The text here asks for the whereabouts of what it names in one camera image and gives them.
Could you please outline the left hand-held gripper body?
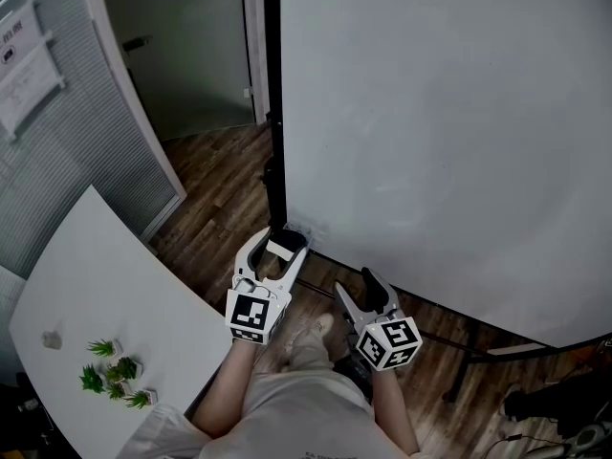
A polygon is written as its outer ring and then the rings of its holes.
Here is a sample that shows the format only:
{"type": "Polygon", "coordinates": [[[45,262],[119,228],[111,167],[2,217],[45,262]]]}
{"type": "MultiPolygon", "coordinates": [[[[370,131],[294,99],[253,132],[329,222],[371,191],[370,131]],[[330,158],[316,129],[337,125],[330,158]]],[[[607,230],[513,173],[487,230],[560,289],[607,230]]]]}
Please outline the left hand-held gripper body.
{"type": "Polygon", "coordinates": [[[285,316],[292,296],[271,281],[236,274],[228,290],[225,321],[235,339],[266,345],[285,316]]]}

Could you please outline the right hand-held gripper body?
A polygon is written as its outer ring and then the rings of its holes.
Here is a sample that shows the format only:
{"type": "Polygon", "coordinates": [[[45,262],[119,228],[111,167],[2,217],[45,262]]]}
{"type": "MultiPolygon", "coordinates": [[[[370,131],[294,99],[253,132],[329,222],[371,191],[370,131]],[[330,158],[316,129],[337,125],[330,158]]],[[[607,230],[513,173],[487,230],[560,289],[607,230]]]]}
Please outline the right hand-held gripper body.
{"type": "Polygon", "coordinates": [[[356,348],[374,370],[389,370],[409,364],[421,346],[414,319],[397,310],[365,324],[356,348]]]}

